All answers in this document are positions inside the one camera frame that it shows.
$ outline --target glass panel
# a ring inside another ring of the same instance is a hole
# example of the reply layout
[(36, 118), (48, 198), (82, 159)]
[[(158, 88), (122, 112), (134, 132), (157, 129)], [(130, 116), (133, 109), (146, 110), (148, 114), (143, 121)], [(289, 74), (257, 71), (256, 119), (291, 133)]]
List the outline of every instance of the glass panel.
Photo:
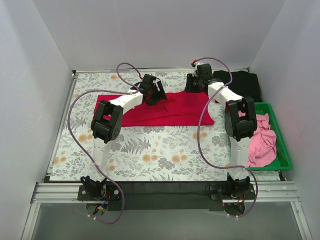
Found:
[[(257, 202), (239, 220), (199, 209), (126, 210), (119, 222), (105, 225), (80, 212), (86, 213), (84, 203), (42, 203), (32, 239), (302, 239), (289, 202)], [(103, 218), (118, 214), (110, 211)]]

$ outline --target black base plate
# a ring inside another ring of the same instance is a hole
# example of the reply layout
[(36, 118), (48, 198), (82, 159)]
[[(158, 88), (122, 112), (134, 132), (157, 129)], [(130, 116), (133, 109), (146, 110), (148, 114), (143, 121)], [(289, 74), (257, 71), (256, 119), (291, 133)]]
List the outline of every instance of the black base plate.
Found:
[[(119, 181), (125, 196), (125, 210), (178, 210), (178, 209), (209, 209), (223, 211), (222, 200), (230, 196), (216, 196), (215, 188), (223, 187), (225, 181)], [(252, 184), (245, 192), (245, 199), (253, 200), (255, 192)], [(78, 192), (79, 201), (102, 201), (89, 196), (83, 186)], [(120, 211), (122, 201), (110, 202), (108, 211)]]
[[(118, 191), (118, 188), (115, 185), (108, 183), (106, 185), (106, 192), (108, 193), (108, 196), (110, 195), (109, 201), (121, 200), (120, 191)], [(101, 199), (93, 198), (89, 193), (86, 192), (85, 186), (81, 185), (79, 187), (77, 199), (79, 201), (105, 201), (105, 200), (107, 200), (107, 197), (105, 196)]]

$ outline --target wire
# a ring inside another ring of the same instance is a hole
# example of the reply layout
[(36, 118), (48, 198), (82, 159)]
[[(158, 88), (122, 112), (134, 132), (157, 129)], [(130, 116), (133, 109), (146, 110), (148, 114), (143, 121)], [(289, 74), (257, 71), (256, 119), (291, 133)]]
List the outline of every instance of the wire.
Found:
[(122, 62), (120, 63), (117, 67), (116, 67), (116, 73), (118, 74), (119, 78), (125, 82), (126, 84), (130, 85), (130, 86), (133, 86), (136, 91), (135, 92), (120, 92), (120, 91), (111, 91), (111, 90), (103, 90), (103, 89), (97, 89), (97, 90), (89, 90), (89, 91), (86, 91), (86, 92), (83, 92), (81, 93), (74, 101), (73, 103), (71, 104), (70, 106), (70, 110), (69, 110), (69, 113), (68, 113), (68, 116), (67, 116), (67, 126), (68, 126), (68, 130), (70, 132), (70, 135), (71, 137), (73, 138), (73, 140), (75, 141), (75, 143), (84, 151), (84, 153), (90, 158), (90, 160), (92, 161), (93, 165), (96, 167), (96, 169), (98, 170), (98, 172), (104, 176), (107, 180), (109, 180), (112, 184), (114, 184), (120, 191), (120, 194), (121, 194), (121, 198), (122, 198), (122, 206), (121, 206), (121, 212), (119, 214), (119, 216), (114, 220), (114, 221), (106, 221), (104, 219), (101, 219), (101, 218), (98, 218), (98, 217), (95, 217), (93, 215), (89, 215), (91, 218), (94, 218), (102, 223), (105, 223), (105, 224), (108, 224), (108, 225), (111, 225), (111, 224), (115, 224), (122, 216), (122, 214), (124, 213), (124, 210), (125, 210), (125, 195), (124, 195), (124, 191), (122, 190), (122, 188), (115, 182), (113, 181), (111, 178), (109, 178), (101, 169), (100, 167), (97, 165), (96, 161), (94, 160), (94, 158), (90, 155), (90, 153), (81, 145), (81, 143), (77, 140), (77, 138), (75, 137), (74, 133), (72, 132), (72, 129), (71, 129), (71, 113), (72, 113), (72, 110), (76, 104), (76, 102), (82, 98), (84, 95), (86, 94), (90, 94), (90, 93), (112, 93), (112, 94), (123, 94), (123, 95), (131, 95), (131, 94), (135, 94), (139, 91), (139, 88), (137, 86), (134, 86), (133, 84), (127, 82), (126, 80), (124, 80), (120, 74), (119, 74), (119, 67), (123, 64), (127, 64), (131, 67), (133, 67), (137, 73), (139, 74), (139, 77), (141, 78), (141, 74), (140, 72), (134, 67), (132, 66), (130, 63), (127, 63), (127, 62)]
[(106, 203), (108, 203), (108, 202), (109, 202), (110, 197), (111, 197), (111, 194), (110, 194), (110, 192), (108, 192), (108, 193), (109, 193), (109, 197), (108, 197), (108, 195), (107, 195), (107, 194), (105, 194), (105, 196), (106, 196), (106, 200), (105, 200), (105, 202), (104, 202), (104, 203), (102, 203), (102, 204), (100, 205), (100, 207), (103, 207)]
[(99, 212), (98, 207), (99, 207), (99, 205), (97, 205), (97, 206), (95, 207), (95, 210), (94, 210), (94, 212), (92, 213), (92, 215), (95, 215), (95, 214), (97, 214), (97, 212)]
[(237, 204), (240, 202), (240, 200), (241, 200), (241, 196), (239, 197), (239, 199), (238, 199), (237, 202), (234, 202), (234, 203), (232, 203), (232, 204), (233, 204), (233, 205), (237, 205)]
[(130, 67), (132, 67), (132, 68), (139, 74), (139, 78), (142, 80), (143, 78), (142, 78), (142, 76), (141, 76), (141, 73), (139, 72), (138, 69), (136, 69), (132, 64), (130, 64), (130, 63), (128, 63), (128, 62), (122, 62), (122, 63), (119, 63), (118, 66), (116, 66), (116, 74), (118, 75), (118, 77), (119, 77), (123, 82), (125, 82), (126, 84), (130, 85), (131, 87), (134, 87), (134, 88), (136, 89), (136, 92), (134, 92), (133, 94), (136, 94), (136, 93), (139, 91), (139, 88), (138, 88), (136, 85), (134, 85), (134, 84), (126, 81), (122, 76), (120, 76), (119, 67), (122, 66), (122, 65), (129, 65)]
[(243, 204), (245, 202), (245, 200), (246, 200), (246, 194), (244, 193), (243, 194), (243, 200), (242, 200), (241, 204)]
[(245, 167), (243, 165), (234, 165), (234, 166), (216, 166), (216, 165), (213, 165), (212, 163), (210, 163), (206, 157), (204, 156), (204, 153), (202, 152), (202, 149), (201, 149), (201, 145), (200, 145), (200, 127), (201, 127), (201, 122), (202, 122), (202, 119), (204, 117), (204, 114), (206, 112), (206, 109), (208, 108), (208, 105), (209, 103), (211, 102), (212, 99), (214, 99), (214, 97), (223, 89), (225, 88), (226, 86), (228, 86), (229, 84), (232, 83), (233, 81), (233, 77), (232, 77), (232, 73), (229, 69), (229, 67), (221, 60), (217, 59), (217, 58), (214, 58), (214, 57), (202, 57), (202, 58), (199, 58), (199, 59), (196, 59), (194, 60), (192, 63), (196, 63), (200, 60), (204, 60), (204, 59), (212, 59), (212, 60), (215, 60), (219, 63), (221, 63), (222, 65), (225, 66), (225, 68), (228, 70), (229, 72), (229, 75), (230, 75), (230, 81), (225, 83), (222, 87), (220, 87), (210, 98), (209, 100), (206, 102), (206, 104), (204, 105), (204, 108), (202, 110), (202, 113), (201, 113), (201, 116), (200, 116), (200, 119), (199, 119), (199, 123), (198, 123), (198, 128), (197, 128), (197, 137), (196, 137), (196, 140), (197, 140), (197, 144), (198, 144), (198, 149), (199, 149), (199, 153), (202, 157), (202, 159), (208, 164), (210, 165), (211, 167), (214, 167), (216, 169), (233, 169), (233, 168), (242, 168), (242, 169), (246, 169), (253, 177), (254, 179), (254, 182), (255, 182), (255, 196), (254, 196), (254, 200), (252, 202), (252, 205), (249, 207), (249, 209), (244, 213), (242, 214), (241, 216), (239, 217), (244, 217), (246, 216), (248, 213), (251, 212), (252, 208), (255, 206), (256, 204), (256, 201), (257, 201), (257, 197), (258, 197), (258, 181), (256, 179), (256, 176), (254, 175), (254, 173), (252, 172), (252, 170), (250, 170), (248, 167)]

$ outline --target pink towel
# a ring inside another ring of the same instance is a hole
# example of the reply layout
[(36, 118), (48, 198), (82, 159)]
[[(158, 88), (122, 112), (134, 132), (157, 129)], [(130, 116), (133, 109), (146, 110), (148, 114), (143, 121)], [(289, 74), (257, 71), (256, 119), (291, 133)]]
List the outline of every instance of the pink towel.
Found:
[(264, 167), (272, 163), (277, 156), (276, 134), (270, 129), (269, 115), (256, 115), (257, 129), (253, 133), (249, 145), (248, 165), (250, 167)]

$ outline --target red towel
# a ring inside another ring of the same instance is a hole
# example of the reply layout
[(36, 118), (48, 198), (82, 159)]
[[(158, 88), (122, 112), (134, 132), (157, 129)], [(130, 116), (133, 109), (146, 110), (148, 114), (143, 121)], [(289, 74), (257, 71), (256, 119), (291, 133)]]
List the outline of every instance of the red towel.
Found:
[[(94, 112), (101, 100), (111, 101), (121, 95), (99, 95)], [(122, 127), (135, 126), (197, 126), (201, 112), (209, 100), (205, 93), (167, 93), (167, 99), (148, 106), (146, 102), (123, 115)], [(206, 109), (201, 125), (215, 122)]]

